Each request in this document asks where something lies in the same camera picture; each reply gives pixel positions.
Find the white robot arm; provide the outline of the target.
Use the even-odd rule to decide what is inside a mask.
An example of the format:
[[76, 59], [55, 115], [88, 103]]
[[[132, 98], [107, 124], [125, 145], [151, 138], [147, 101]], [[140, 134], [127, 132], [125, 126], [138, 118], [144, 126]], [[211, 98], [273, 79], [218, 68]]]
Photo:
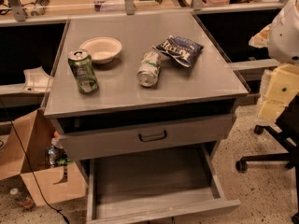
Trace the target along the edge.
[[263, 72], [260, 86], [256, 121], [268, 125], [299, 93], [299, 0], [289, 0], [272, 23], [250, 39], [249, 45], [267, 48], [269, 57], [278, 61], [273, 71]]

